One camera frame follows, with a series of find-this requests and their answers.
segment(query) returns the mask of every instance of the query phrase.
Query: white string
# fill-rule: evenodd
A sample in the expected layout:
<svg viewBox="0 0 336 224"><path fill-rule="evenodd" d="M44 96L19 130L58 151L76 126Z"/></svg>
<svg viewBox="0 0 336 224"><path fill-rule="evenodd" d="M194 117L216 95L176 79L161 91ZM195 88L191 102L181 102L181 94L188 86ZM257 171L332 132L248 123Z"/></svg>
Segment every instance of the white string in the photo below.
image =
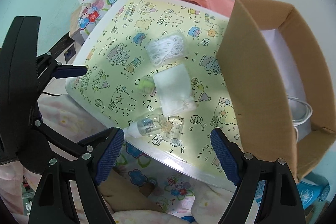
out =
<svg viewBox="0 0 336 224"><path fill-rule="evenodd" d="M292 97L292 96L289 96L289 95L287 95L287 98L288 98L289 100L293 100L293 101L296 101L296 102L298 102L298 103L301 103L301 104L304 105L305 108L306 108L306 112L305 112L305 114L303 115L302 118L300 118L300 119L293 119L293 120L292 120L292 121L293 121L293 125L294 125L295 127L297 127L297 126L299 126L299 125L305 123L306 121L308 121L308 119L309 119L309 118L311 117L311 115L313 114L313 108L310 106L310 104L308 104L307 102L302 101L302 100L300 100L300 99L298 99L298 98L296 98L296 97Z"/></svg>
<svg viewBox="0 0 336 224"><path fill-rule="evenodd" d="M152 64L157 67L164 65L168 59L176 60L185 54L184 40L179 35L150 42L146 48Z"/></svg>

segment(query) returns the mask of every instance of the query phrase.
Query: blue gripper pad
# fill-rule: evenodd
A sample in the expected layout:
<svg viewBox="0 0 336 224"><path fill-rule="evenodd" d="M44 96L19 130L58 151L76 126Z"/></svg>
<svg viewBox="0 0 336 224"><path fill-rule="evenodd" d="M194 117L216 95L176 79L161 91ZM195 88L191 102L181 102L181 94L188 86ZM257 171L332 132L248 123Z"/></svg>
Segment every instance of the blue gripper pad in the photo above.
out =
<svg viewBox="0 0 336 224"><path fill-rule="evenodd" d="M124 132L119 129L97 164L95 181L98 185L107 180L124 143Z"/></svg>
<svg viewBox="0 0 336 224"><path fill-rule="evenodd" d="M215 129L211 131L210 140L227 179L237 186L240 183L241 178L239 177L238 165L234 157L231 155L229 149L226 147L225 143L219 137Z"/></svg>

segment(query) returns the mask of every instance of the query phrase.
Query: brown cardboard flap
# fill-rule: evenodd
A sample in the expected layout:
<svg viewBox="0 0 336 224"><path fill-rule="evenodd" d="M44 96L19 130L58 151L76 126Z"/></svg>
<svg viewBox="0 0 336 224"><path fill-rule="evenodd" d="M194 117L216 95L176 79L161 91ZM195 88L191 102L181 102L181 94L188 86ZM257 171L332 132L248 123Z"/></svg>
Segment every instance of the brown cardboard flap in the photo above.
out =
<svg viewBox="0 0 336 224"><path fill-rule="evenodd" d="M335 99L328 67L309 26L294 8L279 27L296 62L307 102L313 108L314 129L336 131Z"/></svg>
<svg viewBox="0 0 336 224"><path fill-rule="evenodd" d="M287 17L282 9L287 8L288 13L292 6L281 5L279 9L276 1L267 1L263 16L256 16L258 26L245 7L245 2L254 7L252 1L236 0L217 59L232 99L244 151L261 160L284 158L295 175L296 134L287 95L259 30L260 26L280 26ZM255 1L257 7L261 6L260 0Z"/></svg>
<svg viewBox="0 0 336 224"><path fill-rule="evenodd" d="M299 180L316 167L335 140L336 135L333 131L322 128L311 132L298 142L297 177Z"/></svg>

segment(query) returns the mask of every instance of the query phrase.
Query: clear plastic bottle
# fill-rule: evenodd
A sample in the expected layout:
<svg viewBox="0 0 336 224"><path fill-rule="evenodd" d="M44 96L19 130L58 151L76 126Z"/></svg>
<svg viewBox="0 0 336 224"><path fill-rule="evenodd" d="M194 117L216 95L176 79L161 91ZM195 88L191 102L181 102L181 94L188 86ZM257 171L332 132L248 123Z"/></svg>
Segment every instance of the clear plastic bottle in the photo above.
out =
<svg viewBox="0 0 336 224"><path fill-rule="evenodd" d="M156 112L148 113L137 122L132 122L128 128L125 128L124 134L134 138L161 134L161 125L164 122L165 118L162 114Z"/></svg>

